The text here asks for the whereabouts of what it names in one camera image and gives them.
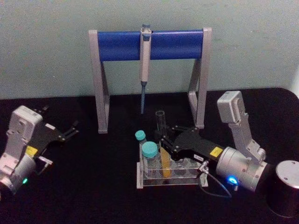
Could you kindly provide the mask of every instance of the cable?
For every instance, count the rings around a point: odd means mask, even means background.
[[[215,196],[215,197],[223,197],[223,198],[232,198],[232,195],[230,194],[230,192],[227,190],[227,188],[220,182],[220,181],[218,181],[213,175],[211,175],[211,174],[209,174],[208,173],[208,175],[211,177],[211,178],[213,178],[225,191],[226,191],[226,193],[228,194],[228,195],[218,195],[218,194],[213,194],[213,193],[210,193],[210,192],[207,192],[206,190],[204,190],[203,189],[203,187],[201,186],[201,184],[200,184],[200,180],[199,180],[199,188],[204,192],[204,193],[206,193],[206,194],[208,194],[208,195],[211,195],[211,196]]]

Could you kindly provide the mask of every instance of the black cylindrical container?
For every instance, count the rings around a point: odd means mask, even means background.
[[[283,161],[276,166],[272,186],[266,196],[270,209],[283,217],[299,214],[299,162]]]

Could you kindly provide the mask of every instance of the clear test tube rack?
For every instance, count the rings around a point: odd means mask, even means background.
[[[197,175],[199,174],[198,168],[201,165],[199,162],[187,158],[179,161],[170,159],[171,175],[169,177],[164,177],[161,156],[160,152],[158,152],[156,168],[150,170],[153,175],[147,177],[145,175],[142,149],[140,146],[139,159],[140,160],[137,163],[137,189],[143,189],[143,187],[146,186],[197,185],[199,183],[197,178]]]

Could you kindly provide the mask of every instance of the blue pipette holder bar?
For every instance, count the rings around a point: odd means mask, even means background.
[[[99,133],[107,133],[109,93],[103,62],[139,60],[140,32],[98,32],[97,30],[89,30],[88,34]],[[159,30],[153,31],[151,38],[151,60],[195,59],[188,96],[194,124],[198,128],[204,128],[212,29]],[[197,84],[199,86],[198,98],[196,96]]]

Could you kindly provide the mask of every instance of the yellow warning label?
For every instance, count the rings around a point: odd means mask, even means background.
[[[215,148],[211,151],[210,155],[212,155],[212,156],[214,156],[214,157],[218,157],[222,151],[223,151],[223,150],[222,150],[221,148],[219,148],[219,147],[215,147]]]
[[[26,153],[31,156],[34,156],[37,153],[37,151],[38,150],[36,148],[33,148],[31,146],[27,146],[26,148]]]

